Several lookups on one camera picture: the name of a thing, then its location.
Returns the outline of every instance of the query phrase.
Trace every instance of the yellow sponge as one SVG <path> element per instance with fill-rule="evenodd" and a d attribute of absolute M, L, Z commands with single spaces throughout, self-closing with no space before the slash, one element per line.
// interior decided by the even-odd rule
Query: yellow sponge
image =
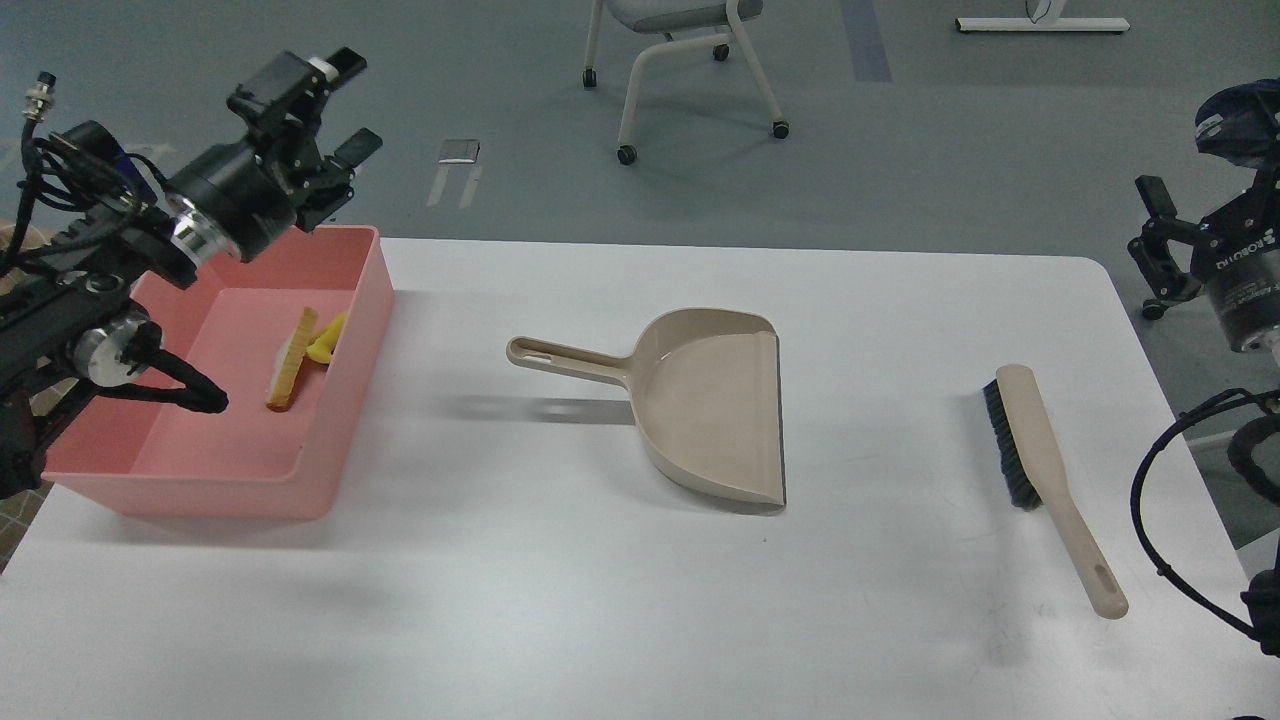
<path fill-rule="evenodd" d="M 293 402 L 293 383 L 298 378 L 298 370 L 302 369 L 302 357 L 307 352 L 307 342 L 319 316 L 320 313 L 314 307 L 303 307 L 293 334 L 280 347 L 280 354 L 275 359 L 275 374 L 271 375 L 271 389 L 266 393 L 266 406 L 276 413 L 288 410 Z"/>
<path fill-rule="evenodd" d="M 338 345 L 338 336 L 342 334 L 342 325 L 346 322 L 346 313 L 339 313 L 337 318 L 329 320 L 329 324 L 307 346 L 307 357 L 321 365 L 328 365 L 333 360 L 333 348 Z"/>

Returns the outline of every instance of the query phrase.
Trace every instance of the dustpan handle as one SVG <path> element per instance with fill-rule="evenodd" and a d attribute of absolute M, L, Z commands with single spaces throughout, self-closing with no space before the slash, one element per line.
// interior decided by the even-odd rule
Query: dustpan handle
<path fill-rule="evenodd" d="M 507 359 L 521 368 L 626 387 L 626 357 L 517 337 L 507 343 Z"/>

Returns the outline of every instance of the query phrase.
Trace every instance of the black bristles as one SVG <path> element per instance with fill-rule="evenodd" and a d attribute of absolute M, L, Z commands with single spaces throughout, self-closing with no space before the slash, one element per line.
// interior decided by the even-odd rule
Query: black bristles
<path fill-rule="evenodd" d="M 1009 416 L 1005 415 L 1005 402 L 1000 398 L 1000 384 L 991 380 L 991 384 L 982 388 L 982 395 L 987 398 L 987 416 L 991 418 L 991 428 L 996 432 L 1000 470 L 1005 474 L 1005 484 L 1009 486 L 1009 501 L 1015 507 L 1036 510 L 1041 506 L 1041 497 L 1027 477 L 1027 470 L 1023 469 L 1023 460 L 1018 456 L 1014 432 L 1009 428 Z"/>

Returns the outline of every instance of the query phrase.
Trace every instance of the brush handle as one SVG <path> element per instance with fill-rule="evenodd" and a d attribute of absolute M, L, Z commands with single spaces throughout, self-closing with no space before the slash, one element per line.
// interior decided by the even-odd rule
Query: brush handle
<path fill-rule="evenodd" d="M 1071 500 L 1066 466 L 1034 373 L 1025 365 L 1005 365 L 996 372 L 996 382 L 1023 469 L 1053 519 L 1093 611 L 1108 620 L 1124 618 L 1129 601 Z"/>

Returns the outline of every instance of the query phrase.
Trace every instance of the white table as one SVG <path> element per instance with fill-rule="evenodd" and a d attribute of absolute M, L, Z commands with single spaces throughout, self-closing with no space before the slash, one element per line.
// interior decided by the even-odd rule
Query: white table
<path fill-rule="evenodd" d="M 0 575 L 32 717 L 1204 717 L 1276 661 L 1157 578 L 1128 516 L 1170 411 L 1080 259 L 387 240 L 397 287 L 333 512 L 124 518 L 55 488 Z M 682 306 L 781 338 L 788 506 L 649 464 L 620 388 L 512 366 L 626 354 Z M 1128 593 L 1094 616 L 1009 505 L 982 387 L 1025 363 Z M 1233 611 L 1245 578 L 1180 442 L 1149 532 Z"/>

